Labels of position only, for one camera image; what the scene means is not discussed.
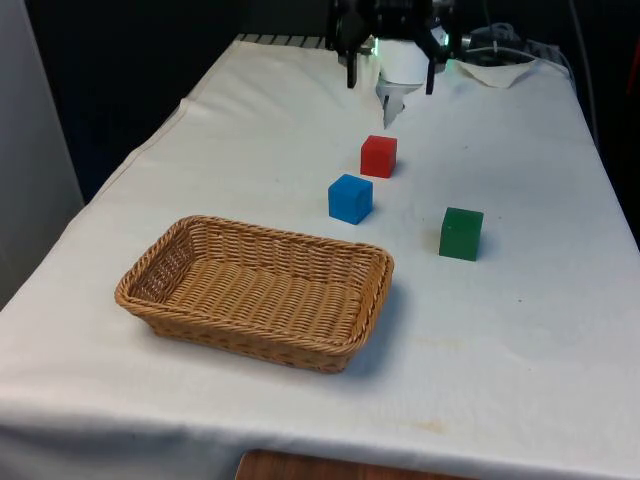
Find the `white cloth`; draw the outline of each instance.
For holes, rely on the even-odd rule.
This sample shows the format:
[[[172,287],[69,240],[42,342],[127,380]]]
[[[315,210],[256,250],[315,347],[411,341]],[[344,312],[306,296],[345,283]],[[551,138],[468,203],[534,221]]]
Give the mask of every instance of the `white cloth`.
[[[495,88],[509,88],[513,83],[531,70],[535,61],[519,63],[516,65],[504,65],[498,67],[481,67],[472,63],[451,60],[449,68],[458,68],[463,74],[470,75],[479,82]]]
[[[327,188],[380,133],[376,68],[353,92],[329,52],[236,43],[132,153],[0,314],[0,478],[231,478],[253,448],[640,477],[640,258],[570,83],[544,66],[508,90],[439,75],[392,125],[396,172],[352,226],[328,217]],[[448,206],[485,212],[478,262],[437,255]],[[393,254],[344,373],[158,338],[115,304],[192,214]]]

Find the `basket rim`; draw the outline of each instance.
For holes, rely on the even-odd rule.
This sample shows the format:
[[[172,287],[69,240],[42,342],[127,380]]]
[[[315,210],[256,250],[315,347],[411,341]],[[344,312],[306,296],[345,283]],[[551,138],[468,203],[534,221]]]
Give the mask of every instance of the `basket rim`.
[[[326,247],[348,248],[356,251],[362,251],[363,249],[372,250],[376,254],[380,255],[382,260],[380,266],[381,272],[379,277],[377,277],[377,288],[375,289],[373,301],[370,305],[363,305],[362,303],[360,305],[360,308],[368,309],[362,327],[354,335],[351,335],[342,341],[336,341],[330,338],[314,338],[297,333],[291,333],[281,329],[256,327],[250,323],[231,321],[223,316],[205,314],[203,312],[197,312],[180,307],[170,307],[159,302],[151,302],[132,296],[130,294],[130,289],[133,287],[136,280],[140,278],[144,271],[154,261],[157,254],[167,245],[167,243],[169,243],[174,235],[177,232],[200,222],[217,225],[224,224],[225,228],[251,228],[256,234],[263,234],[280,240],[313,243],[315,246],[320,243]],[[394,260],[391,254],[383,248],[374,245],[347,242],[344,240],[336,240],[304,233],[295,233],[236,220],[228,220],[221,217],[194,215],[182,218],[175,222],[156,242],[154,242],[151,247],[147,249],[131,269],[122,277],[120,282],[118,282],[115,290],[115,300],[118,305],[136,316],[179,321],[184,326],[197,327],[206,323],[212,328],[217,328],[229,333],[254,336],[263,340],[275,341],[329,355],[345,355],[359,349],[368,340],[368,337],[375,325],[375,321],[377,320],[376,318],[372,318],[373,312],[377,309],[380,302],[384,301],[381,293],[388,277],[392,275],[393,269]],[[182,318],[177,320],[175,318],[176,315],[179,315]]]

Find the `gray wall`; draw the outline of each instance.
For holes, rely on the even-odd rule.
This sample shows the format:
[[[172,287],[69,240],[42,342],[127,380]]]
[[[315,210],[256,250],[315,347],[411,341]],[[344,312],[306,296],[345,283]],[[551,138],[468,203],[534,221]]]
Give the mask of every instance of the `gray wall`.
[[[0,0],[0,308],[82,207],[23,0]]]

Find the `blue cube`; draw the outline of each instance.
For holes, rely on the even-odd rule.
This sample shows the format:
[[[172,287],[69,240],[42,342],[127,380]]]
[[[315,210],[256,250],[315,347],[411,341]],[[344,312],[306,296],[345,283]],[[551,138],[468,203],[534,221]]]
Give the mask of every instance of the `blue cube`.
[[[329,216],[353,225],[373,209],[373,183],[343,175],[329,187]]]

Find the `wicker basket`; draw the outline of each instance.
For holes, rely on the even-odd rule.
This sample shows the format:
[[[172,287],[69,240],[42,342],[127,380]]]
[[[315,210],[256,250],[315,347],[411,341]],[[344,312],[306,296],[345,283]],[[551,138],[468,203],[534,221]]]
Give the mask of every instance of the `wicker basket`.
[[[370,245],[188,217],[115,297],[157,335],[339,372],[368,340],[392,273],[393,258]]]

